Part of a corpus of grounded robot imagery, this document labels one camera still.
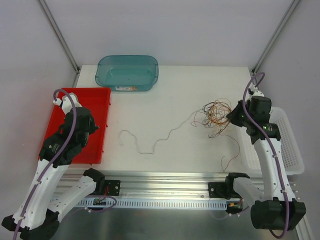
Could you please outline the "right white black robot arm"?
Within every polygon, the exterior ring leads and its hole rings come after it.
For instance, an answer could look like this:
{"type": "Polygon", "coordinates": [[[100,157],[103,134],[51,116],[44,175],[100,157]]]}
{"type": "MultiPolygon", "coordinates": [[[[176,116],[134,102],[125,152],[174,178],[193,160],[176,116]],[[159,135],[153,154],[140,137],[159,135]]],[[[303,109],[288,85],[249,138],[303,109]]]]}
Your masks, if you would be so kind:
{"type": "Polygon", "coordinates": [[[264,96],[252,96],[238,101],[227,115],[229,122],[245,128],[257,153],[263,179],[263,191],[252,183],[246,173],[232,172],[225,178],[224,191],[229,197],[242,197],[250,209],[255,229],[271,234],[293,230],[306,214],[306,206],[299,202],[288,181],[282,160],[281,133],[270,122],[272,101],[264,96]]]}

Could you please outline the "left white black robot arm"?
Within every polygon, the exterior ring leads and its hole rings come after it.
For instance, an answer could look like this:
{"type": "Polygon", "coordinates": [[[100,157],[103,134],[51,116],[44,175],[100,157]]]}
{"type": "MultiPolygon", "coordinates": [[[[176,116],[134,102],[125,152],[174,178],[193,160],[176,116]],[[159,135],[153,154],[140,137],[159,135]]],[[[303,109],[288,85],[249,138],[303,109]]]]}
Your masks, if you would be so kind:
{"type": "Polygon", "coordinates": [[[49,240],[62,219],[84,197],[102,195],[105,176],[98,170],[85,170],[80,180],[59,198],[53,193],[73,158],[79,155],[89,136],[99,127],[85,107],[70,109],[64,123],[44,140],[37,169],[27,196],[16,213],[6,216],[1,225],[22,240],[49,240]]]}

